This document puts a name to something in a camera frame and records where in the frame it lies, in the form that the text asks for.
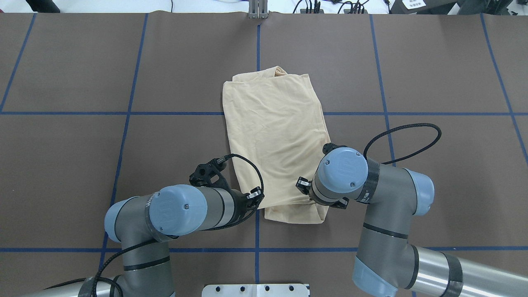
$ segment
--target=gray table surface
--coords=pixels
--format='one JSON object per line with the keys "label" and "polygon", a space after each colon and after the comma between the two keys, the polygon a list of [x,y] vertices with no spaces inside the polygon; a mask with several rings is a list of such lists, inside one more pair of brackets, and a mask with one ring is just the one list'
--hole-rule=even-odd
{"label": "gray table surface", "polygon": [[[110,204],[187,183],[196,165],[228,153],[223,82],[277,65],[310,74],[334,143],[362,150],[387,126],[439,125],[436,146],[398,163],[436,185],[411,243],[528,274],[526,25],[488,15],[0,14],[1,295],[94,275],[119,250],[103,230]],[[370,156],[386,161],[432,138],[401,131]],[[302,282],[312,296],[366,296],[352,283],[365,207],[351,206],[321,225],[261,212],[171,242],[177,295]]]}

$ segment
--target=light blue cap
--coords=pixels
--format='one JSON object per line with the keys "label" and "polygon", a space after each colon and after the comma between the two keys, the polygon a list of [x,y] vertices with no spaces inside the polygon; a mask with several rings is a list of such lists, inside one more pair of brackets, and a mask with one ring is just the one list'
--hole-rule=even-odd
{"label": "light blue cap", "polygon": [[415,216],[425,215],[435,199],[435,185],[432,180],[425,174],[411,171],[404,168],[411,175],[416,189],[416,212]]}
{"label": "light blue cap", "polygon": [[394,297],[398,288],[388,283],[376,272],[368,268],[356,256],[352,280],[358,288],[376,297]]}
{"label": "light blue cap", "polygon": [[112,205],[110,209],[106,212],[105,231],[106,233],[108,233],[108,238],[112,239],[113,241],[117,243],[121,242],[119,239],[117,239],[117,235],[116,235],[116,220],[117,220],[119,211],[125,205],[125,203],[127,203],[130,199],[136,198],[136,197],[137,196],[128,198],[127,200],[123,200],[118,203],[114,203],[114,205]]}
{"label": "light blue cap", "polygon": [[165,235],[185,235],[196,231],[207,216],[207,201],[188,184],[165,187],[150,203],[150,221]]}
{"label": "light blue cap", "polygon": [[359,189],[369,175],[363,155],[350,147],[329,152],[319,163],[317,171],[323,186],[336,193],[350,193]]}

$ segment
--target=paper label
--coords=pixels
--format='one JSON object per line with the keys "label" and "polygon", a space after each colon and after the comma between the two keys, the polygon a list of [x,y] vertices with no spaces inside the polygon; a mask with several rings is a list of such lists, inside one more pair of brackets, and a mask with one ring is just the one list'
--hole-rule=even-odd
{"label": "paper label", "polygon": [[408,10],[413,10],[418,7],[424,7],[426,5],[423,0],[402,0],[402,2]]}

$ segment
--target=white floor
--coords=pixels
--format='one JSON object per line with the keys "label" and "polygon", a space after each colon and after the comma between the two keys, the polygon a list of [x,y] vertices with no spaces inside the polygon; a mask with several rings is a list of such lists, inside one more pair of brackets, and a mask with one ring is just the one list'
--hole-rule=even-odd
{"label": "white floor", "polygon": [[[171,0],[54,0],[54,2],[65,13],[171,11]],[[248,2],[242,0],[173,0],[173,2],[173,12],[247,12],[249,8]],[[296,4],[297,0],[268,0],[268,9],[275,12],[292,13]],[[334,5],[328,0],[321,2],[321,9],[325,13],[337,13],[340,6],[341,4]],[[299,8],[305,7],[306,4],[304,2],[299,5]],[[4,12],[32,12],[29,5],[23,0],[2,0],[0,9]],[[365,4],[365,9],[371,14],[388,13],[387,6],[383,0],[369,0]],[[517,0],[513,0],[508,9],[520,15],[528,15],[528,7],[517,4]],[[457,10],[453,9],[450,14],[456,14],[456,12]]]}

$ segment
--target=beige cloth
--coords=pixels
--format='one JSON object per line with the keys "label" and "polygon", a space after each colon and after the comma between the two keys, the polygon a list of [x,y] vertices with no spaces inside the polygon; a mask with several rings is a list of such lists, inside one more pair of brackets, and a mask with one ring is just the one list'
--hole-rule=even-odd
{"label": "beige cloth", "polygon": [[[311,179],[330,142],[310,77],[281,67],[243,73],[223,87],[223,108],[232,153],[247,157],[264,180],[265,218],[292,224],[324,222],[321,206],[297,190],[299,176]],[[240,188],[260,184],[254,169],[233,159]]]}

